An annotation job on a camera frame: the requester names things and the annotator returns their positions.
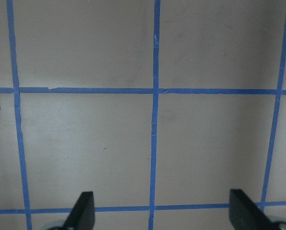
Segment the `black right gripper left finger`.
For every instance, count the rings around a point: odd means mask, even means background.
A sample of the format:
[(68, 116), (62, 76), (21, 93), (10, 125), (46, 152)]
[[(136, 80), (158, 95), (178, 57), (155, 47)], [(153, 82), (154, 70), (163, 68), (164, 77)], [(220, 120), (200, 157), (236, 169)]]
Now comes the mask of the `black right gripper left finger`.
[(93, 192), (82, 192), (66, 221), (63, 230), (92, 230), (95, 224)]

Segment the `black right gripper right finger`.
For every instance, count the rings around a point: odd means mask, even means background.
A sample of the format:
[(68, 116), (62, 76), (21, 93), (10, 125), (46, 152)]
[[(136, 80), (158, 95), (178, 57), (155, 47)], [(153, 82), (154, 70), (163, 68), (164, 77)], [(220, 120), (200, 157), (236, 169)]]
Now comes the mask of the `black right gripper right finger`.
[(229, 220), (235, 230), (276, 230), (273, 223), (241, 189), (230, 189)]

